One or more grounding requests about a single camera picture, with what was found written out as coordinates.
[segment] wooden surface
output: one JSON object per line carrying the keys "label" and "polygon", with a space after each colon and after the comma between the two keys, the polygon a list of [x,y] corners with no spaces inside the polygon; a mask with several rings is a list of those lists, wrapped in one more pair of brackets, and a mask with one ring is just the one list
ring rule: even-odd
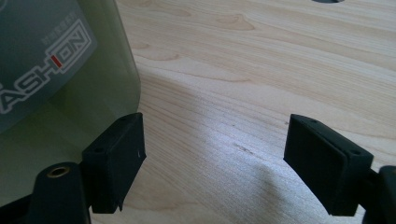
{"label": "wooden surface", "polygon": [[361,223],[328,216],[283,152],[296,113],[396,165],[396,1],[118,4],[148,158],[93,223]]}

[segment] wooden table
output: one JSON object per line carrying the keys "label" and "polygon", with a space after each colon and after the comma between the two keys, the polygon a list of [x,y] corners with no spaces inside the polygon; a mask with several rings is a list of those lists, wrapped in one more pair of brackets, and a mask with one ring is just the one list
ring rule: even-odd
{"label": "wooden table", "polygon": [[118,0],[142,82],[144,162],[93,223],[361,223],[283,161],[290,114],[396,164],[396,1]]}

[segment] light wood grain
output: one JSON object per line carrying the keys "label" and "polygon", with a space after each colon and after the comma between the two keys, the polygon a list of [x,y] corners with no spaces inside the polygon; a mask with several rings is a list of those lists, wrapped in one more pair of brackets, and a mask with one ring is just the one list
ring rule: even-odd
{"label": "light wood grain", "polygon": [[148,158],[94,223],[361,223],[282,160],[291,113],[396,165],[396,2],[118,0]]}

